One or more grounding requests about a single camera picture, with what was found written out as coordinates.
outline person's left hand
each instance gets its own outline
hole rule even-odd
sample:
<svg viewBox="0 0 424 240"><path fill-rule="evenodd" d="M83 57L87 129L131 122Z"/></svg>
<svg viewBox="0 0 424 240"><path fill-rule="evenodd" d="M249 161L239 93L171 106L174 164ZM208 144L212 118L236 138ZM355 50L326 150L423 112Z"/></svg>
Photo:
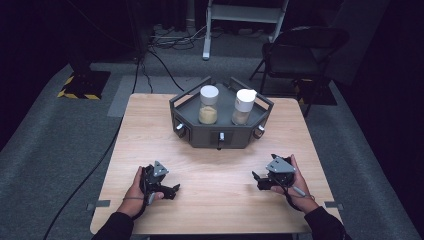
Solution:
<svg viewBox="0 0 424 240"><path fill-rule="evenodd" d="M124 199L122 200L121 206L119 206L118 210L116 210L117 212L124 213L133 218L141 211L144 203L144 194L140 189L140 180L143 172L143 168L139 167L131 187L128 189ZM162 192L157 192L155 193L154 200L162 199L163 196Z"/></svg>

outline wooden table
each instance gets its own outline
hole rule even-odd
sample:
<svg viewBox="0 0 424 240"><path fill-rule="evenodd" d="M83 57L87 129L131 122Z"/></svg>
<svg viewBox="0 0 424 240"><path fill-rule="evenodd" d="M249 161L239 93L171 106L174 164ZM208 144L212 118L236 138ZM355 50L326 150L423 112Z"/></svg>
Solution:
<svg viewBox="0 0 424 240"><path fill-rule="evenodd" d="M265 177L271 154L295 154L318 204L334 201L298 103L271 98L274 108L264 136L245 149L193 148L172 130L169 100L174 95L130 97L91 231L116 211L138 166L160 161L168 170L162 184L181 184L174 200L156 201L135 222L134 234L230 234L310 232L304 214L281 195L259 191L252 171ZM336 208L328 208L340 219Z"/></svg>

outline dark background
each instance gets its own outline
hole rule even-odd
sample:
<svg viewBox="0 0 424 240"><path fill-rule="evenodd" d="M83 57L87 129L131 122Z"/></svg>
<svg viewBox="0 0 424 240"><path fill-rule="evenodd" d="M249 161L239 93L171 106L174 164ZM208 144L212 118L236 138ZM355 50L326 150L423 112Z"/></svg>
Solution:
<svg viewBox="0 0 424 240"><path fill-rule="evenodd" d="M0 3L0 148L13 135L45 84L68 61L58 37L40 16L43 9L35 2ZM303 8L298 6L298 11L313 23L318 21L314 9L334 10L341 1L309 2ZM73 3L105 32L120 42L134 45L125 1L102 1L101 5L79 0ZM116 59L134 51L105 37L65 1L63 4L87 61ZM299 19L289 12L285 24L298 24ZM423 1L390 1L352 85L337 84L421 236L424 236L421 220L424 209L420 204L424 193L423 12ZM160 21L157 14L150 19ZM367 197L360 193L352 195Z"/></svg>

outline gray carpet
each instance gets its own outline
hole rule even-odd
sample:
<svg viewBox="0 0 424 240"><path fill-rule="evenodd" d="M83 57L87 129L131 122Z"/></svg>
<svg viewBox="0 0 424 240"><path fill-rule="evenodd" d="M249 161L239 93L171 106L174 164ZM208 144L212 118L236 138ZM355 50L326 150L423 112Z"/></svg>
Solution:
<svg viewBox="0 0 424 240"><path fill-rule="evenodd" d="M202 60L203 41L196 41L190 50L156 49L156 54L183 88L206 76L217 81L233 76L257 89L259 76L252 82L247 79L260 61L265 39L214 38L209 61ZM153 93L180 92L153 55L148 53L144 64ZM112 72L102 100L57 98L72 73L66 66L46 85L2 150L0 239L41 239L118 130L136 65L95 63L91 67ZM148 78L141 71L138 76L136 92L150 93ZM306 122L335 200L344 207L340 213L347 231L354 239L420 239L348 106L335 85L330 87L338 105L314 105ZM65 207L49 239L92 237L92 212L86 207L99 196L110 154ZM300 236L310 238L309 234Z"/></svg>

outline person's right hand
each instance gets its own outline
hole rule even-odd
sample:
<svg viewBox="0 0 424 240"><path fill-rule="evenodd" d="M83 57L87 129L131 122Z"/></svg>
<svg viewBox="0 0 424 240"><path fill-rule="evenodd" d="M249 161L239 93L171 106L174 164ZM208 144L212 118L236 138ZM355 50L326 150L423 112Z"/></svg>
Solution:
<svg viewBox="0 0 424 240"><path fill-rule="evenodd" d="M294 155L291 155L291 165L296 169L294 173L294 183L293 186L302 190L306 195L302 197L298 192L293 189L293 186L288 189L288 193L292 197L292 202L296 205L302 212L305 214L318 208L318 204L315 202L313 196L309 193L308 185L306 184L305 179L300 172L299 167L297 166L296 158ZM271 191L276 193L284 194L284 190L280 186L271 187Z"/></svg>

